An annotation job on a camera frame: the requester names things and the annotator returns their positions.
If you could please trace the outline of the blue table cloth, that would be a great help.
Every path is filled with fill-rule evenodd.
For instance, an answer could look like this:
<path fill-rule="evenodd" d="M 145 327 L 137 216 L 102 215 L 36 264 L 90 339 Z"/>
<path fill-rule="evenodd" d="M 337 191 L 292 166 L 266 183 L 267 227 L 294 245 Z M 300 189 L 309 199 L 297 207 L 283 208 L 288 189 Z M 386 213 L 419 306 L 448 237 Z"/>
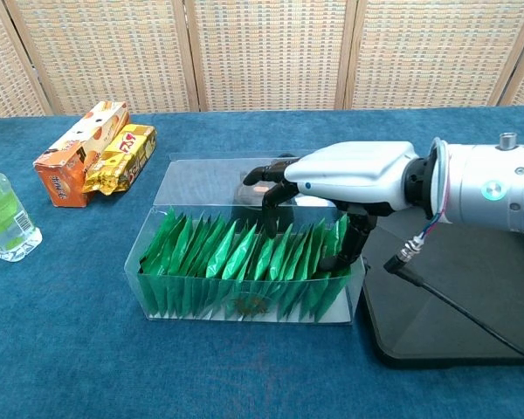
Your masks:
<path fill-rule="evenodd" d="M 524 367 L 402 371 L 361 323 L 150 321 L 123 265 L 172 155 L 337 141 L 524 142 L 524 106 L 137 114 L 157 148 L 125 194 L 53 206 L 32 163 L 72 116 L 0 119 L 0 172 L 41 229 L 0 260 L 0 419 L 524 419 Z"/>

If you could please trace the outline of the clear green-label water bottle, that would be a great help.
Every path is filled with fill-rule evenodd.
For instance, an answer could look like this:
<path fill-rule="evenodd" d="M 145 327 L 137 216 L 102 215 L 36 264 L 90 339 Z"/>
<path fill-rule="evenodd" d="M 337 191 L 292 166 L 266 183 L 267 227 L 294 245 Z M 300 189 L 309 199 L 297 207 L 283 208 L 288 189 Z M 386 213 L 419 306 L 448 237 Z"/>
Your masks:
<path fill-rule="evenodd" d="M 0 259 L 18 262 L 42 243 L 42 234 L 8 178 L 0 173 Z"/>

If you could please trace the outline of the green plastic bag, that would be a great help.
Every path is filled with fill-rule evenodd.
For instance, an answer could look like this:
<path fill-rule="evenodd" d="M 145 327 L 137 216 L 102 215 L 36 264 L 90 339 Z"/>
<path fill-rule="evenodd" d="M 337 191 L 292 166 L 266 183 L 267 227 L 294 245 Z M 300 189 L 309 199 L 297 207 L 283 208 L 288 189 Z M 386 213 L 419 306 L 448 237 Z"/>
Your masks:
<path fill-rule="evenodd" d="M 336 269 L 338 264 L 343 265 L 345 262 L 341 249 L 347 227 L 348 215 L 344 214 L 335 222 L 334 227 L 327 234 L 325 256 L 330 271 Z"/>

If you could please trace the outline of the black square plastic tray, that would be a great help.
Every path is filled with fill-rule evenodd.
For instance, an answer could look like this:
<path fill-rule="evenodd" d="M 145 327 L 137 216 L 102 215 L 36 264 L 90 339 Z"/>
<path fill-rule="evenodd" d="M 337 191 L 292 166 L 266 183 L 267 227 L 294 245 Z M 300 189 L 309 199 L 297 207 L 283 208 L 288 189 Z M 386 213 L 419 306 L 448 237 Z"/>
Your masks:
<path fill-rule="evenodd" d="M 392 367 L 524 365 L 524 234 L 438 224 L 408 264 L 450 304 L 383 266 L 425 225 L 420 209 L 379 219 L 363 251 L 362 312 Z"/>

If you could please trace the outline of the clear plastic tea box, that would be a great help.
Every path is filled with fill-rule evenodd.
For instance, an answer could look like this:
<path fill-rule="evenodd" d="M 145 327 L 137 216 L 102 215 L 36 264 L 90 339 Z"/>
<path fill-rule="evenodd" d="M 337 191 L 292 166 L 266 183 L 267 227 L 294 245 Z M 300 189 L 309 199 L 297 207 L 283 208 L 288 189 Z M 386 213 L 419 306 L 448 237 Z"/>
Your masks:
<path fill-rule="evenodd" d="M 270 158 L 169 164 L 125 263 L 148 319 L 349 324 L 365 267 L 320 273 L 326 238 L 343 216 L 296 196 L 269 238 L 262 209 L 235 203 L 242 174 Z"/>

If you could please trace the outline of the woven rattan folding screen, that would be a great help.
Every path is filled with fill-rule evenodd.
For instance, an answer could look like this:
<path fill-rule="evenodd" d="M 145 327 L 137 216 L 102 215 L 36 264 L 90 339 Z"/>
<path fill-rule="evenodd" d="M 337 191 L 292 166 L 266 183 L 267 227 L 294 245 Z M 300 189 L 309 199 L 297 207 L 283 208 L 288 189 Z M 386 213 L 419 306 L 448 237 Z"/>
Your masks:
<path fill-rule="evenodd" d="M 524 0 L 0 0 L 0 117 L 524 105 Z"/>

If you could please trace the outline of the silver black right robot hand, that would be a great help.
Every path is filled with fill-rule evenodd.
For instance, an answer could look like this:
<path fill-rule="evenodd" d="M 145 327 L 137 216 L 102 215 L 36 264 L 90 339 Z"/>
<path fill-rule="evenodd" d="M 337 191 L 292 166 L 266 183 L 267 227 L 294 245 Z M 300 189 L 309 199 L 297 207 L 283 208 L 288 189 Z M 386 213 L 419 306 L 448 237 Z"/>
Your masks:
<path fill-rule="evenodd" d="M 277 208 L 298 194 L 332 202 L 348 215 L 337 254 L 323 257 L 318 270 L 345 269 L 361 256 L 379 216 L 417 206 L 424 160 L 408 141 L 344 141 L 311 154 L 252 169 L 245 186 L 273 182 L 261 208 L 269 237 L 277 233 Z"/>

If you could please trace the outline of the yellow gold snack packet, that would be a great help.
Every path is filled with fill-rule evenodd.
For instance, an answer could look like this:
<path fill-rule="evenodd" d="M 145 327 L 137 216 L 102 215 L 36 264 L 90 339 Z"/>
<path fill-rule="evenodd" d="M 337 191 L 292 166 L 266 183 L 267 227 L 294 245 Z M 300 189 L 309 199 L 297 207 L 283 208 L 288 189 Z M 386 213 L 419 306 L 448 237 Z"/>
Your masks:
<path fill-rule="evenodd" d="M 105 196 L 127 191 L 149 161 L 156 146 L 153 126 L 127 124 L 86 173 L 82 191 Z"/>

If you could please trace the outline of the orange biscuit box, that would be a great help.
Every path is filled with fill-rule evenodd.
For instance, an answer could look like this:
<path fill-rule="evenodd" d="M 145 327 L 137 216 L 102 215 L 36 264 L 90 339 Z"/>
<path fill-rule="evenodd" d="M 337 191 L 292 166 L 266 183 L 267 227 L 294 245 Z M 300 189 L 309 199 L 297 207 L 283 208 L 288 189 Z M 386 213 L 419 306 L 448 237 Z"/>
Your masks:
<path fill-rule="evenodd" d="M 86 172 L 129 119 L 126 102 L 100 101 L 33 162 L 54 206 L 87 206 Z"/>

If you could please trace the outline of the small black teapot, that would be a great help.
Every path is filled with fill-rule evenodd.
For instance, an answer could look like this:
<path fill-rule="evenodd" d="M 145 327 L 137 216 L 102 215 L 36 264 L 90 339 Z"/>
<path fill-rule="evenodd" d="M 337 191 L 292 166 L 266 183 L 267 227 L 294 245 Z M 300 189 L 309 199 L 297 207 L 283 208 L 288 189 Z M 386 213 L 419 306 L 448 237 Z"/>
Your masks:
<path fill-rule="evenodd" d="M 254 209 L 275 209 L 281 204 L 290 204 L 299 191 L 286 179 L 285 171 L 299 159 L 292 154 L 282 154 L 242 174 L 235 203 Z"/>

